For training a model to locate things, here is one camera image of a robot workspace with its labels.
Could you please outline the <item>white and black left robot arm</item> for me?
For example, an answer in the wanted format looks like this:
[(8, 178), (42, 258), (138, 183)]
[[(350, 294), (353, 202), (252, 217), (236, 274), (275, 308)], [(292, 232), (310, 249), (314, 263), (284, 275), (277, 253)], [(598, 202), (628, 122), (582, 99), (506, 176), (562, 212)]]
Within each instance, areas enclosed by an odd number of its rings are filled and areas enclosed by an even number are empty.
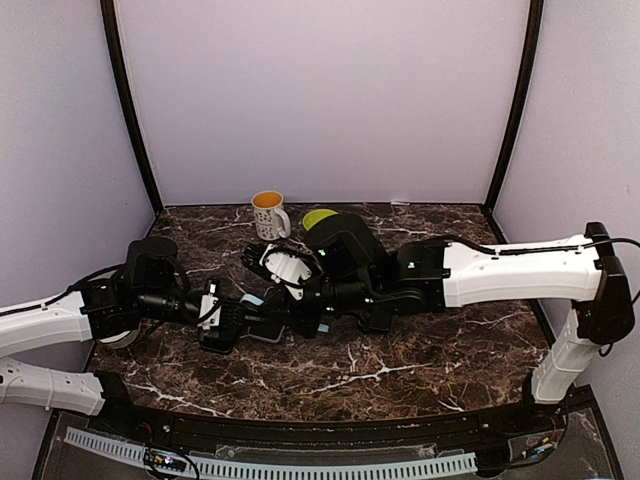
[(132, 343), (142, 319), (195, 326), (202, 348), (231, 351), (245, 325), (260, 322), (261, 300), (224, 300), (211, 281), (194, 290), (177, 260), (177, 245), (162, 237), (132, 242), (126, 260), (64, 292), (1, 312), (1, 400), (96, 416), (120, 436), (141, 427), (140, 412), (116, 374), (73, 373), (24, 364), (18, 353), (66, 342)]

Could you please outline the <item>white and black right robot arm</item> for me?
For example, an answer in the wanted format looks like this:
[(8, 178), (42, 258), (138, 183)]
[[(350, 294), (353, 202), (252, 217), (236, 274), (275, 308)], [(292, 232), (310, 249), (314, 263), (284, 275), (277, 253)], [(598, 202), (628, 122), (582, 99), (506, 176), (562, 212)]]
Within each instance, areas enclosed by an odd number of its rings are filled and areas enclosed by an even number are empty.
[(529, 244), (483, 246), (444, 235), (387, 251), (355, 214), (334, 214), (305, 234), (298, 253), (251, 244), (243, 265), (274, 283), (259, 306), (266, 318), (311, 338), (326, 315), (349, 315), (364, 332), (385, 333), (394, 318), (471, 304), (567, 299), (560, 336), (528, 376), (524, 401), (510, 413), (521, 434), (534, 432), (604, 348), (634, 328), (630, 290), (615, 239), (591, 222), (581, 235)]

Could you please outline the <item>light blue phone case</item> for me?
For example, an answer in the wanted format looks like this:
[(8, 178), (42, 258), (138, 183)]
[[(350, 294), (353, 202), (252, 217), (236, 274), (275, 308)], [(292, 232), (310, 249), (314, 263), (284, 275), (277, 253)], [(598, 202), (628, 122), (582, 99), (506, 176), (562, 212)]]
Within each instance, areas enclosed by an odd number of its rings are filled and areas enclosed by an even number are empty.
[(322, 322), (322, 313), (306, 311), (295, 300), (281, 296), (277, 291), (271, 298), (262, 299), (246, 294), (240, 301), (240, 318), (250, 326), (281, 324), (294, 333), (310, 339), (318, 333), (328, 333), (330, 327)]

